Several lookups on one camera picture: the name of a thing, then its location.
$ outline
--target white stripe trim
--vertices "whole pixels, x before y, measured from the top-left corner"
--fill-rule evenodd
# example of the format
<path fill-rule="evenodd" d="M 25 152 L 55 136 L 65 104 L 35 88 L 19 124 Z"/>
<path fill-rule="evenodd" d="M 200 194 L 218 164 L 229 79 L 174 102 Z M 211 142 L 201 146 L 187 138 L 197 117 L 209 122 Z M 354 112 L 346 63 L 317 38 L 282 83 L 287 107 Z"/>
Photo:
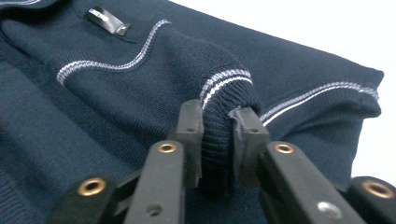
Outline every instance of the white stripe trim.
<path fill-rule="evenodd" d="M 206 109 L 207 103 L 209 103 L 210 99 L 216 94 L 217 91 L 219 91 L 223 86 L 227 85 L 228 83 L 233 82 L 233 81 L 238 81 L 238 80 L 246 81 L 246 82 L 249 82 L 250 84 L 253 84 L 251 79 L 247 78 L 247 77 L 230 77 L 230 78 L 227 78 L 227 79 L 221 81 L 215 87 L 210 89 L 210 92 L 207 94 L 206 98 L 204 99 L 204 103 L 202 105 L 202 110 Z"/>
<path fill-rule="evenodd" d="M 226 77 L 232 77 L 232 76 L 236 76 L 236 75 L 246 76 L 246 77 L 250 78 L 250 73 L 248 71 L 241 70 L 241 69 L 231 69 L 231 70 L 222 71 L 220 73 L 216 73 L 210 79 L 208 79 L 206 81 L 205 85 L 202 87 L 201 94 L 200 94 L 201 100 L 204 99 L 207 89 L 209 89 L 209 87 L 212 86 L 215 82 L 219 81 L 220 79 L 224 79 Z"/>
<path fill-rule="evenodd" d="M 122 64 L 122 65 L 113 65 L 113 64 L 99 63 L 99 62 L 93 62 L 93 61 L 76 61 L 76 62 L 72 62 L 72 63 L 65 65 L 58 72 L 56 79 L 58 80 L 59 83 L 61 83 L 63 85 L 64 81 L 70 76 L 70 74 L 72 74 L 73 72 L 76 72 L 77 70 L 79 70 L 81 68 L 98 67 L 98 68 L 106 68 L 106 69 L 119 71 L 119 70 L 129 69 L 129 68 L 137 65 L 145 57 L 145 55 L 149 49 L 149 45 L 151 44 L 151 40 L 156 35 L 158 29 L 166 23 L 171 23 L 171 22 L 167 21 L 167 20 L 161 20 L 161 21 L 158 21 L 152 27 L 151 32 L 149 33 L 148 38 L 147 38 L 145 44 L 143 45 L 143 48 L 136 55 L 136 57 L 133 60 L 131 60 L 129 63 Z"/>
<path fill-rule="evenodd" d="M 313 89 L 312 91 L 309 91 L 301 96 L 293 98 L 285 103 L 282 103 L 282 104 L 274 107 L 267 113 L 260 116 L 260 120 L 263 122 L 262 125 L 267 126 L 269 123 L 271 123 L 274 119 L 276 119 L 280 115 L 286 113 L 287 111 L 293 109 L 294 107 L 297 107 L 299 105 L 302 105 L 302 104 L 308 102 L 312 98 L 314 98 L 326 91 L 332 91 L 332 90 L 338 90 L 338 89 L 348 89 L 348 90 L 353 90 L 353 91 L 369 94 L 373 98 L 378 100 L 378 94 L 373 89 L 363 88 L 361 85 L 352 83 L 352 82 L 334 82 L 334 83 L 330 83 L 330 84 L 318 87 L 316 89 Z"/>
<path fill-rule="evenodd" d="M 24 2 L 0 2 L 0 6 L 1 5 L 20 5 L 20 6 L 28 6 L 28 5 L 32 5 L 34 3 L 38 3 L 41 0 L 28 0 L 28 1 L 24 1 Z"/>

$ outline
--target knit fabric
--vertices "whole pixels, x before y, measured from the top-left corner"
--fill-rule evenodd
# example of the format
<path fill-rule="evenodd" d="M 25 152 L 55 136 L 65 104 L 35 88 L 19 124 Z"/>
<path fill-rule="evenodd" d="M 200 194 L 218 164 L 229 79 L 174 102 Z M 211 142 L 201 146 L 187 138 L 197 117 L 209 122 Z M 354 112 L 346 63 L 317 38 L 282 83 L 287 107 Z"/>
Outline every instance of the knit fabric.
<path fill-rule="evenodd" d="M 126 36 L 84 18 L 96 6 L 131 23 Z M 190 99 L 205 134 L 187 221 L 263 223 L 257 190 L 231 173 L 231 110 L 251 106 L 343 185 L 363 119 L 380 114 L 381 72 L 167 1 L 0 1 L 0 13 L 1 223 L 42 223 L 73 182 L 141 168 Z"/>

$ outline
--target stitching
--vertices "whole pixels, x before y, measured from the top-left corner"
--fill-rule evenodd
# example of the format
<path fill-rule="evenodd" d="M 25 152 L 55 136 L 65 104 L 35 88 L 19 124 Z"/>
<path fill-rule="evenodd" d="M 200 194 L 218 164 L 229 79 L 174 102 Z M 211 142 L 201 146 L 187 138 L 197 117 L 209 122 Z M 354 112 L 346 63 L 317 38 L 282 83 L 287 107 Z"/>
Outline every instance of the stitching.
<path fill-rule="evenodd" d="M 326 91 L 332 91 L 332 90 L 338 90 L 338 89 L 349 89 L 365 94 L 369 94 L 376 100 L 378 100 L 378 93 L 371 89 L 371 88 L 363 88 L 361 85 L 352 83 L 352 82 L 333 82 L 329 83 L 323 86 L 320 86 L 318 88 L 313 89 L 312 91 L 309 91 L 301 96 L 298 96 L 296 98 L 293 98 L 287 102 L 284 102 L 273 109 L 269 110 L 267 113 L 263 114 L 260 116 L 260 121 L 263 122 L 263 126 L 267 126 L 270 122 L 272 122 L 274 119 L 279 117 L 280 115 L 284 114 L 285 112 L 293 109 L 294 107 L 297 107 L 299 105 L 302 105 L 312 98 L 326 92 Z"/>
<path fill-rule="evenodd" d="M 208 79 L 201 90 L 201 94 L 200 94 L 201 104 L 203 103 L 205 93 L 210 86 L 212 86 L 215 82 L 219 81 L 220 79 L 223 79 L 226 77 L 232 77 L 232 76 L 236 76 L 236 75 L 243 75 L 243 76 L 250 78 L 250 73 L 248 71 L 244 71 L 244 70 L 240 70 L 240 69 L 231 69 L 231 70 L 222 71 L 220 73 L 216 73 L 210 79 Z"/>
<path fill-rule="evenodd" d="M 217 91 L 219 91 L 223 86 L 227 85 L 228 83 L 237 81 L 237 80 L 246 81 L 246 82 L 249 82 L 250 84 L 253 84 L 253 82 L 251 81 L 250 78 L 241 77 L 241 76 L 230 77 L 230 78 L 227 78 L 227 79 L 221 81 L 215 87 L 210 89 L 210 92 L 207 94 L 206 98 L 203 100 L 202 110 L 204 111 L 206 109 L 207 103 L 209 103 L 210 99 L 216 94 Z"/>
<path fill-rule="evenodd" d="M 27 6 L 27 5 L 32 5 L 35 3 L 40 2 L 41 0 L 27 0 L 24 2 L 0 2 L 1 5 L 20 5 L 20 6 Z"/>
<path fill-rule="evenodd" d="M 65 80 L 74 72 L 76 72 L 79 69 L 82 68 L 88 68 L 88 67 L 98 67 L 98 68 L 105 68 L 105 69 L 110 69 L 110 70 L 125 70 L 129 69 L 135 65 L 137 65 L 146 55 L 149 46 L 151 44 L 151 41 L 153 37 L 157 34 L 158 29 L 162 27 L 166 23 L 171 23 L 170 21 L 167 20 L 161 20 L 158 21 L 151 29 L 148 38 L 143 45 L 143 48 L 140 50 L 140 52 L 134 57 L 133 60 L 131 60 L 129 63 L 122 64 L 122 65 L 113 65 L 113 64 L 107 64 L 107 63 L 99 63 L 99 62 L 93 62 L 93 61 L 75 61 L 72 63 L 69 63 L 65 65 L 64 67 L 61 68 L 61 70 L 58 72 L 58 75 L 56 76 L 56 79 L 58 80 L 61 85 L 64 84 Z"/>

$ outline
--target navy sweater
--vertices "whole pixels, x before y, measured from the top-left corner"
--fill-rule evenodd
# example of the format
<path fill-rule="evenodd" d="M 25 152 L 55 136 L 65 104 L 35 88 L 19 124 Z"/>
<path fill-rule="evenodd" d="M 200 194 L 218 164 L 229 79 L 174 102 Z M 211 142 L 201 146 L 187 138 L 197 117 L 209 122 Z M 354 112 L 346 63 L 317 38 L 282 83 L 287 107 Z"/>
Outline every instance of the navy sweater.
<path fill-rule="evenodd" d="M 96 6 L 131 29 L 89 21 Z M 0 1 L 0 22 L 0 223 L 42 223 L 73 182 L 141 168 L 190 99 L 205 135 L 187 222 L 263 223 L 230 172 L 232 109 L 251 106 L 344 186 L 362 121 L 380 114 L 382 72 L 163 0 Z"/>

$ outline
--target brass screw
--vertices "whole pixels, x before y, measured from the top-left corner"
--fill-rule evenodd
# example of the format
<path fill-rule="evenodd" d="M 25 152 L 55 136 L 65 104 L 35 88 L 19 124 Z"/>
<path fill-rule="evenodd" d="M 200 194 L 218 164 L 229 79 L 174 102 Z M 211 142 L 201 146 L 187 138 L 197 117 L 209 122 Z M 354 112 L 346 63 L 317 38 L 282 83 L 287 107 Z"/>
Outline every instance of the brass screw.
<path fill-rule="evenodd" d="M 280 152 L 280 153 L 285 153 L 285 154 L 290 154 L 293 153 L 294 148 L 286 145 L 286 144 L 277 144 L 275 146 L 276 151 Z"/>
<path fill-rule="evenodd" d="M 363 182 L 362 185 L 365 190 L 377 197 L 389 199 L 395 196 L 392 189 L 381 183 L 368 180 Z"/>
<path fill-rule="evenodd" d="M 92 178 L 82 182 L 78 188 L 78 194 L 82 196 L 92 196 L 102 192 L 105 188 L 105 180 L 102 178 Z"/>
<path fill-rule="evenodd" d="M 162 144 L 158 147 L 158 150 L 162 153 L 171 153 L 176 151 L 176 148 L 173 144 Z"/>

